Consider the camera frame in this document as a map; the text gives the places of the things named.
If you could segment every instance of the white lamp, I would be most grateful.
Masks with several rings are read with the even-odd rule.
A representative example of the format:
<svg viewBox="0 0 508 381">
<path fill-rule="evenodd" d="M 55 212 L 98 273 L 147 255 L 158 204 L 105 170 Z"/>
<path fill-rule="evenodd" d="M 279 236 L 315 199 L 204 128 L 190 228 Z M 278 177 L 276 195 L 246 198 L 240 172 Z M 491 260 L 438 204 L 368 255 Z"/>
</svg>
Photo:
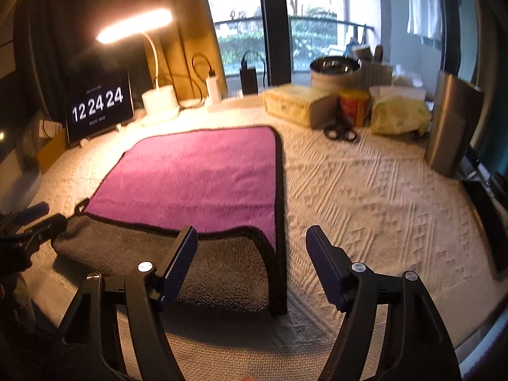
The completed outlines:
<svg viewBox="0 0 508 381">
<path fill-rule="evenodd" d="M 143 119 L 144 126 L 174 119 L 180 111 L 173 86 L 159 87 L 156 46 L 147 34 L 150 30 L 167 26 L 172 20 L 171 12 L 161 8 L 122 20 L 101 31 L 97 36 L 97 40 L 103 44 L 115 43 L 135 34 L 144 35 L 150 42 L 156 62 L 156 88 L 148 90 L 142 96 L 146 109 L 146 117 Z"/>
</svg>

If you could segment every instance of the yellow curtain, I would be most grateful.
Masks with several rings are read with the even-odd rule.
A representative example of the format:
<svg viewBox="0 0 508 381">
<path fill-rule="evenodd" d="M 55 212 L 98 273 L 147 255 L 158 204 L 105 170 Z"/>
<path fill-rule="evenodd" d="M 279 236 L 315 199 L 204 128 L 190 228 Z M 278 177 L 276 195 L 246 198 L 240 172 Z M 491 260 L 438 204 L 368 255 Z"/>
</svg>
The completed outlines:
<svg viewBox="0 0 508 381">
<path fill-rule="evenodd" d="M 191 64 L 193 55 L 201 53 L 210 61 L 225 94 L 227 85 L 224 66 L 208 0 L 158 1 L 161 6 L 169 8 L 173 16 L 173 21 L 168 27 L 149 33 L 157 48 L 160 85 L 171 84 L 173 80 L 179 100 L 199 98 L 199 90 L 196 87 L 199 85 L 203 97 L 206 97 L 208 92 L 202 80 L 207 78 L 209 67 L 205 60 L 196 58 L 196 74 Z M 155 63 L 148 42 L 145 43 L 145 51 L 154 80 Z"/>
</svg>

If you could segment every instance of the white textured tablecloth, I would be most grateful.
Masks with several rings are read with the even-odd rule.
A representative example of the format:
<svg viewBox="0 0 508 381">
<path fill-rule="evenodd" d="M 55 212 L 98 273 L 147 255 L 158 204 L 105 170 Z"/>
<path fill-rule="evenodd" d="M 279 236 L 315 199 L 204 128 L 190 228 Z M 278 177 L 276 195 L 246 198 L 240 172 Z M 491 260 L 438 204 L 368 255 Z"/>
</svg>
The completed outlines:
<svg viewBox="0 0 508 381">
<path fill-rule="evenodd" d="M 420 274 L 454 345 L 476 330 L 508 290 L 492 279 L 484 237 L 459 182 L 429 169 L 424 150 L 362 131 L 358 144 L 332 142 L 322 132 L 276 120 L 262 109 L 208 114 L 186 110 L 153 127 L 131 123 L 87 148 L 67 151 L 44 175 L 34 203 L 69 216 L 91 196 L 122 153 L 142 138 L 197 128 L 268 124 L 283 139 L 288 307 L 285 317 L 241 315 L 174 305 L 164 314 L 173 352 L 188 381 L 317 379 L 342 314 L 327 303 L 305 250 L 305 231 L 319 224 L 353 261 L 378 273 Z M 49 242 L 32 257 L 25 277 L 40 309 L 59 324 L 81 277 Z M 364 370 L 373 375 L 383 341 L 386 308 L 378 319 Z M 128 324 L 120 314 L 126 365 L 139 377 Z"/>
</svg>

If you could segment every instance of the clock display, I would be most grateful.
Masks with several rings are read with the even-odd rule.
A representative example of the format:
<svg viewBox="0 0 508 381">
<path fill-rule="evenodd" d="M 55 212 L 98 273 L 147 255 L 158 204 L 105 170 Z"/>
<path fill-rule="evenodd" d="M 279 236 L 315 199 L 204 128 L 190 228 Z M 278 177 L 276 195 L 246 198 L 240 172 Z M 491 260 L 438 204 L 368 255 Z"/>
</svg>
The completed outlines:
<svg viewBox="0 0 508 381">
<path fill-rule="evenodd" d="M 91 137 L 134 115 L 127 70 L 109 73 L 86 85 L 76 85 L 67 96 L 69 143 Z"/>
</svg>

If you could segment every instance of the black scissors handle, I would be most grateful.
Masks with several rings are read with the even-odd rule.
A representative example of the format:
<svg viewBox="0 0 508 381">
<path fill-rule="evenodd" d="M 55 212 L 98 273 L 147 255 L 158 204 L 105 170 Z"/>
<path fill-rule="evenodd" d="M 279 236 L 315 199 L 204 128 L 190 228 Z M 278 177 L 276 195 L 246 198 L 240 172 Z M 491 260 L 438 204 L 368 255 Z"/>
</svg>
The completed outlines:
<svg viewBox="0 0 508 381">
<path fill-rule="evenodd" d="M 324 135 L 330 140 L 356 142 L 358 134 L 351 128 L 341 124 L 332 124 L 324 128 Z"/>
</svg>

